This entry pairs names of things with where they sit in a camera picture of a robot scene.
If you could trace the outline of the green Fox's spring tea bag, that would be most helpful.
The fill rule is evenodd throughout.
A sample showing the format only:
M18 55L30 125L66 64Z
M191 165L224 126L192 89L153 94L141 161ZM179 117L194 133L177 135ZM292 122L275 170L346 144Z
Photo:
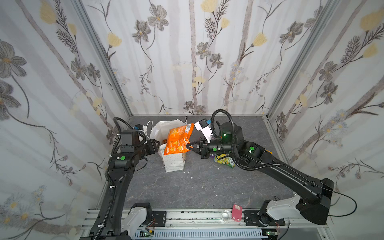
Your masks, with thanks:
M215 155L215 162L231 167L232 169L236 166L235 161L226 154Z

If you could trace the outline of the orange chips packet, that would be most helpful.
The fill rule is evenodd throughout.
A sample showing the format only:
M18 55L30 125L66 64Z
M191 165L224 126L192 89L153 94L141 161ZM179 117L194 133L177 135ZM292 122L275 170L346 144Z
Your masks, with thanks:
M186 145L190 143L190 137L194 130L194 124L187 124L181 127L173 128L168 135L164 155L183 154L189 150Z

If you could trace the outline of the white paper gift bag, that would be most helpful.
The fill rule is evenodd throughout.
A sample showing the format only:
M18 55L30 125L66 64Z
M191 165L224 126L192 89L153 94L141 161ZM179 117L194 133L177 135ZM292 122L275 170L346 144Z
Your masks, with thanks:
M181 120L160 121L153 125L153 121L147 123L146 133L149 139L160 143L158 153L162 159L166 173L181 171L186 161L185 147L179 142L180 130L185 126Z

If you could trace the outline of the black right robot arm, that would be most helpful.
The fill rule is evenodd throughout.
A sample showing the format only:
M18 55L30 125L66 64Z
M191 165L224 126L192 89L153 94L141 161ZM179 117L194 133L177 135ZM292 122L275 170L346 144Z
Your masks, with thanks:
M230 157L235 165L246 171L260 171L296 194L286 200L266 200L255 214L244 214L249 226L261 228L284 225L287 218L304 218L320 226L327 223L334 182L310 177L277 159L262 146L246 141L243 130L236 124L222 125L220 137L213 139L207 120L195 123L204 138L186 145L187 149L208 159L210 156Z

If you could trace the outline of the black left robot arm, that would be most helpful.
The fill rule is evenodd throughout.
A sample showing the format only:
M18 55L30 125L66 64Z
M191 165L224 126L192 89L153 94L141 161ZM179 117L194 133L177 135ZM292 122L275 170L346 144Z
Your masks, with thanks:
M134 213L129 214L129 223L122 226L125 198L136 166L146 156L159 151L157 140L123 141L118 139L111 153L105 178L108 190L104 195L98 217L88 236L81 240L131 240L142 224L152 221L152 207L149 203L135 204Z

